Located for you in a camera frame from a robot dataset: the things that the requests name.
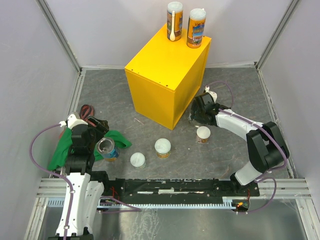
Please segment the small can white lid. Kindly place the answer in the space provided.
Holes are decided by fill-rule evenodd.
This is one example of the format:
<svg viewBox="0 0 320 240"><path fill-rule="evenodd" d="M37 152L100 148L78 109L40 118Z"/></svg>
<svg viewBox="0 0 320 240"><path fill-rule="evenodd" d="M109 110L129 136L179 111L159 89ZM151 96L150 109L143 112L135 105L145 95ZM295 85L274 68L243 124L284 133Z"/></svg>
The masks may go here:
<svg viewBox="0 0 320 240"><path fill-rule="evenodd" d="M201 144L208 142L211 130L207 126L200 126L196 130L196 141Z"/></svg>

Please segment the blue yellow can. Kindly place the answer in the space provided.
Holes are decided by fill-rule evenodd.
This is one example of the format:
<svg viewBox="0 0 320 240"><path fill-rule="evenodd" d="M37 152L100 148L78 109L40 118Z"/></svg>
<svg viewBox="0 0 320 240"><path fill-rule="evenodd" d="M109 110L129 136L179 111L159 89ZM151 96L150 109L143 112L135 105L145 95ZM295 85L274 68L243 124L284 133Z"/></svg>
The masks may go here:
<svg viewBox="0 0 320 240"><path fill-rule="evenodd" d="M189 48L199 48L202 44L206 22L204 8L194 8L189 13L186 44Z"/></svg>

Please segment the tall can with white spoon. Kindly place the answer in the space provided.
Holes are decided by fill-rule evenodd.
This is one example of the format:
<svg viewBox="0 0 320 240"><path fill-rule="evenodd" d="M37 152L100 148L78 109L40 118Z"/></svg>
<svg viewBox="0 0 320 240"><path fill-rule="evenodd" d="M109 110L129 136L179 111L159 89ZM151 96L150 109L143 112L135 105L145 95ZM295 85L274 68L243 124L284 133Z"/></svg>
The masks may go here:
<svg viewBox="0 0 320 240"><path fill-rule="evenodd" d="M178 41L182 36L183 26L183 4L179 1L172 1L167 5L167 38Z"/></svg>

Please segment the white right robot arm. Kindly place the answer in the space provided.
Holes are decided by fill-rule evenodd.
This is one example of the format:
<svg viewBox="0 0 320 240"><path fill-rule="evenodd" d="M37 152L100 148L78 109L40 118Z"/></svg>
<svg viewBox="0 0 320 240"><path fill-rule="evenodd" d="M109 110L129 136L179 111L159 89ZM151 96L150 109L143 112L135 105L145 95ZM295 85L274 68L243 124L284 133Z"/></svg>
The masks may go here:
<svg viewBox="0 0 320 240"><path fill-rule="evenodd" d="M278 125L272 121L261 123L238 115L215 102L209 92L193 99L189 119L226 129L246 141L249 161L233 174L234 180L229 183L236 196L246 192L248 184L261 179L266 172L287 166L290 153Z"/></svg>

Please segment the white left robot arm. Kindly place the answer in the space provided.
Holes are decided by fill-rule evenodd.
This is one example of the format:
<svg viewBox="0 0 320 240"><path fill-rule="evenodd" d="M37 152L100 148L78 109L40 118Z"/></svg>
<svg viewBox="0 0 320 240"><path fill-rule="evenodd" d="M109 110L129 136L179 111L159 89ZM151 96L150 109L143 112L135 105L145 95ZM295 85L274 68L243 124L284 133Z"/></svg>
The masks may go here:
<svg viewBox="0 0 320 240"><path fill-rule="evenodd" d="M50 171L65 168L66 192L54 240L92 240L99 198L111 189L107 174L92 170L96 144L108 127L97 119L93 123L84 121L77 113L61 122L65 129L48 166Z"/></svg>

